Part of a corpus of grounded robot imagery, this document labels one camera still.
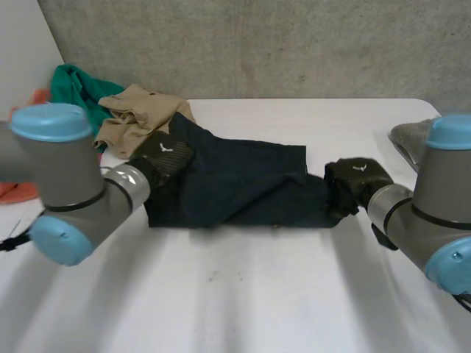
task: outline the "concrete wall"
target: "concrete wall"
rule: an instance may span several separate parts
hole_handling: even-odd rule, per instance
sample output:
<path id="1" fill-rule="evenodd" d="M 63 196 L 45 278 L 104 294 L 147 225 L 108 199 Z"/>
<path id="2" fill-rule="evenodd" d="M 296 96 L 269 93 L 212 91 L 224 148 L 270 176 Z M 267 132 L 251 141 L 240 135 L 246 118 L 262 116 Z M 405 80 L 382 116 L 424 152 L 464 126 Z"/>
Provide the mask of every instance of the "concrete wall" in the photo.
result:
<path id="1" fill-rule="evenodd" d="M 36 0 L 0 1 L 0 121 L 12 106 L 26 104 L 47 87 L 61 64 L 51 32 Z"/>
<path id="2" fill-rule="evenodd" d="M 471 1 L 39 0 L 66 61 L 186 98 L 471 110 Z"/>

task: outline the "gray wall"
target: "gray wall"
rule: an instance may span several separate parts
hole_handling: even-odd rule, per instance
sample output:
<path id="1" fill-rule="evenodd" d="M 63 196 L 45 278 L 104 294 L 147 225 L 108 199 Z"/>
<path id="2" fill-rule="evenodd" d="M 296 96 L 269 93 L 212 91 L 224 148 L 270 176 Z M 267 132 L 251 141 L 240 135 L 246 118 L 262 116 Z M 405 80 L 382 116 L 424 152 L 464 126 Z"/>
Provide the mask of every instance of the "gray wall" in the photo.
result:
<path id="1" fill-rule="evenodd" d="M 186 98 L 471 111 L 468 0 L 39 0 L 67 62 Z"/>

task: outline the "orange cloth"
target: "orange cloth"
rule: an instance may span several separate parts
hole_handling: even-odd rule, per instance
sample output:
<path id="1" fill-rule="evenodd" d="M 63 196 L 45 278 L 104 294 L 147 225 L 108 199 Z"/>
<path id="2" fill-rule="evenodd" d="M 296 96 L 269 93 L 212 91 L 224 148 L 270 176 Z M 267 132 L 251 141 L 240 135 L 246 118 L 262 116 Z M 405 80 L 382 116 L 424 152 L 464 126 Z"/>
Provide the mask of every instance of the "orange cloth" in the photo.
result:
<path id="1" fill-rule="evenodd" d="M 44 104 L 50 98 L 49 90 L 40 89 L 35 90 L 28 100 L 27 105 Z M 10 111 L 10 120 L 12 114 L 19 107 L 14 107 Z M 10 204 L 13 202 L 22 202 L 38 197 L 38 191 L 31 182 L 22 182 L 20 184 L 15 182 L 0 182 L 0 204 Z"/>

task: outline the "white wall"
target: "white wall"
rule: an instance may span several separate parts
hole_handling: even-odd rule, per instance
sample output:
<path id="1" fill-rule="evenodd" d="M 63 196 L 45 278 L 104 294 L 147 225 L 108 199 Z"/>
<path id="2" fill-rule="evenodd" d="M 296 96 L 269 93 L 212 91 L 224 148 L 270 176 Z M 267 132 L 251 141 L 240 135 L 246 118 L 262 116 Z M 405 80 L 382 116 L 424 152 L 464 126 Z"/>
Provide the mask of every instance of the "white wall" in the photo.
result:
<path id="1" fill-rule="evenodd" d="M 0 1 L 0 120 L 63 63 L 36 0 Z"/>

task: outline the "black cable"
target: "black cable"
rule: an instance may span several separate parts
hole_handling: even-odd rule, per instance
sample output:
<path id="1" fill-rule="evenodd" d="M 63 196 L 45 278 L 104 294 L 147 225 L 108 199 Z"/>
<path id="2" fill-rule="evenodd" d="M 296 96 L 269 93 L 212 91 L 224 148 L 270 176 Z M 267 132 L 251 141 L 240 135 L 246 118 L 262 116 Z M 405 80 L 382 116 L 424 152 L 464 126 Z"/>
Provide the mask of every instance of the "black cable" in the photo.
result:
<path id="1" fill-rule="evenodd" d="M 471 296 L 466 298 L 464 295 L 453 296 L 453 298 L 464 308 L 466 311 L 471 313 Z"/>
<path id="2" fill-rule="evenodd" d="M 29 228 L 13 238 L 8 238 L 0 243 L 0 252 L 11 252 L 18 246 L 28 243 L 31 239 L 28 235 Z"/>

